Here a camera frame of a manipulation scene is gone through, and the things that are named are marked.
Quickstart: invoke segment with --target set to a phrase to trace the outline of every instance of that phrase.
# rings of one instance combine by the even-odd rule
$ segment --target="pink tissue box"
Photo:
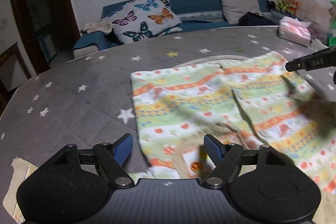
[[[297,19],[283,17],[279,26],[279,37],[289,41],[309,46],[310,32],[308,27],[311,22],[300,22]]]

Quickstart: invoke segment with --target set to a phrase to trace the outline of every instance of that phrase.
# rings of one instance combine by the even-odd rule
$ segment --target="doorway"
[[[23,45],[37,74],[80,37],[70,0],[11,0]]]

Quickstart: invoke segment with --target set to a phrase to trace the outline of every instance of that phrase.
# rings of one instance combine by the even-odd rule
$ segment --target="sofa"
[[[128,1],[104,6],[101,18],[103,19],[110,16],[115,9],[123,6]],[[237,24],[229,24],[223,18],[221,0],[169,1],[172,11],[178,15],[182,21],[179,27],[183,29],[183,32],[238,26]],[[274,25],[277,25],[278,20],[272,19],[270,16],[270,10],[267,8],[267,0],[258,0],[258,4],[260,11],[265,13],[264,15],[268,15],[267,17],[274,22]],[[80,58],[90,53],[119,45],[121,45],[121,43],[112,35],[105,36],[101,32],[83,34],[73,47],[73,55],[75,58]]]

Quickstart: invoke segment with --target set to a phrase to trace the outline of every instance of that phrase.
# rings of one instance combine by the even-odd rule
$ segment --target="orange butterfly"
[[[158,16],[158,15],[151,15],[148,16],[150,19],[155,20],[155,22],[157,24],[164,24],[163,20],[167,20],[167,19],[173,19],[174,16],[172,14],[169,13],[167,8],[163,8],[162,9],[162,15]]]

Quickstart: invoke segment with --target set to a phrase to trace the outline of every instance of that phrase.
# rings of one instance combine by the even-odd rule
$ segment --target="metal screw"
[[[132,181],[129,178],[126,177],[120,177],[115,180],[115,183],[120,186],[127,186],[132,183]]]
[[[206,182],[212,186],[218,186],[223,183],[223,180],[218,177],[211,177],[206,180]]]

